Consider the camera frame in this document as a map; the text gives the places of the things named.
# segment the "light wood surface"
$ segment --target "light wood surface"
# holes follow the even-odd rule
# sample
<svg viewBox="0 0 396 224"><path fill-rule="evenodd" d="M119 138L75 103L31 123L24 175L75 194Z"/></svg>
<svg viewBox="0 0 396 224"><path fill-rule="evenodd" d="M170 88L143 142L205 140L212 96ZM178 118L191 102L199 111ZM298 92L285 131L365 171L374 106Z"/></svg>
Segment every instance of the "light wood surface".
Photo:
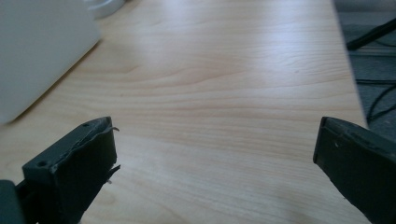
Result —
<svg viewBox="0 0 396 224"><path fill-rule="evenodd" d="M321 117L364 125L331 1L133 0L98 24L0 127L1 179L110 115L121 170L83 224L368 223L312 162Z"/></svg>

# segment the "black plastic part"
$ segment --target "black plastic part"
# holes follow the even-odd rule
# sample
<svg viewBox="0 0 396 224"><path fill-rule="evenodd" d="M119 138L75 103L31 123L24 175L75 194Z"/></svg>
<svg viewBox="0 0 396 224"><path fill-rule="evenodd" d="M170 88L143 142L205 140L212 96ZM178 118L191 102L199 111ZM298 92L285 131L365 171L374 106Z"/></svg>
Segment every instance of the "black plastic part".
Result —
<svg viewBox="0 0 396 224"><path fill-rule="evenodd" d="M323 118L314 163L373 223L396 223L396 144L362 127Z"/></svg>
<svg viewBox="0 0 396 224"><path fill-rule="evenodd" d="M25 223L15 185L9 180L0 180L0 223Z"/></svg>
<svg viewBox="0 0 396 224"><path fill-rule="evenodd" d="M101 187L120 167L111 118L94 119L23 165L28 190L36 193L40 224L76 224Z"/></svg>

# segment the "wood grain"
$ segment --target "wood grain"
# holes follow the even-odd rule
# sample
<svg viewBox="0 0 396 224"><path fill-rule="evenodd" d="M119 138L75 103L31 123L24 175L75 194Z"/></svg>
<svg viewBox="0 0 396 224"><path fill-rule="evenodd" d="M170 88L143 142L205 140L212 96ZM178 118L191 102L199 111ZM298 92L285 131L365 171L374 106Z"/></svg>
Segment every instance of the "wood grain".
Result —
<svg viewBox="0 0 396 224"><path fill-rule="evenodd" d="M365 125L331 1L133 0L0 127L0 178L110 115L121 170L82 223L368 223L312 162L320 118Z"/></svg>

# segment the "black cable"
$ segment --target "black cable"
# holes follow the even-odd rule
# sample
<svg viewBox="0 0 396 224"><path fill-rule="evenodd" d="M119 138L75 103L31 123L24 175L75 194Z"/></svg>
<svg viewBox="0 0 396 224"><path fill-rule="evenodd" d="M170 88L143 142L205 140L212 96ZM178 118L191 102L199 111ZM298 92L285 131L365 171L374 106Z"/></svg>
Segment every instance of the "black cable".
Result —
<svg viewBox="0 0 396 224"><path fill-rule="evenodd" d="M395 48L396 47L396 45L394 45L394 44L389 44L389 43L386 43L386 42L381 41L381 40L376 40L375 43L377 43L379 45L382 45L382 46L385 46L385 47L391 47L391 48Z"/></svg>
<svg viewBox="0 0 396 224"><path fill-rule="evenodd" d="M378 85L388 86L396 85L396 80L374 80L374 79L356 79L356 83L359 85Z"/></svg>
<svg viewBox="0 0 396 224"><path fill-rule="evenodd" d="M347 42L346 48L348 50L359 49L360 47L377 40L381 36L386 35L392 31L394 31L395 29L396 29L396 19L393 19L383 25L375 27L369 33L367 33L357 39Z"/></svg>
<svg viewBox="0 0 396 224"><path fill-rule="evenodd" d="M371 117L370 122L373 122L374 120L381 118L382 116L388 114L388 112L390 112L390 111L392 111L394 109L396 109L396 105L393 105L393 106L391 106L390 108L388 108L386 110L383 110L383 111L380 111L380 112L374 114Z"/></svg>
<svg viewBox="0 0 396 224"><path fill-rule="evenodd" d="M384 91L381 92L381 94L379 94L375 98L375 100L373 101L372 105L370 106L369 112L368 112L367 117L366 117L368 123L371 123L373 120L384 116L389 111L391 111L391 110L396 108L396 105L394 105L394 106L392 106L392 107L390 107L390 108L388 108L386 110L380 111L380 112L378 112L378 113L373 115L374 109L375 109L376 105L379 103L379 101L381 101L382 98L384 98L384 96L386 96L388 93L390 93L393 90L396 90L396 85L393 85L393 86L390 86L390 87L386 88Z"/></svg>

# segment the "white object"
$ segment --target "white object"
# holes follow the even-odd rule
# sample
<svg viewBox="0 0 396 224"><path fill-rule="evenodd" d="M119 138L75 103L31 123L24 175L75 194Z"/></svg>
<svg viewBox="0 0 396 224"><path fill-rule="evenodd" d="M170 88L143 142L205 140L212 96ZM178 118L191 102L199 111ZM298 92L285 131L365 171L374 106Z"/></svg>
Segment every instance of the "white object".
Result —
<svg viewBox="0 0 396 224"><path fill-rule="evenodd" d="M0 1L0 122L28 108L99 38L82 1Z"/></svg>
<svg viewBox="0 0 396 224"><path fill-rule="evenodd" d="M84 0L84 2L96 19L113 14L125 3L124 0Z"/></svg>

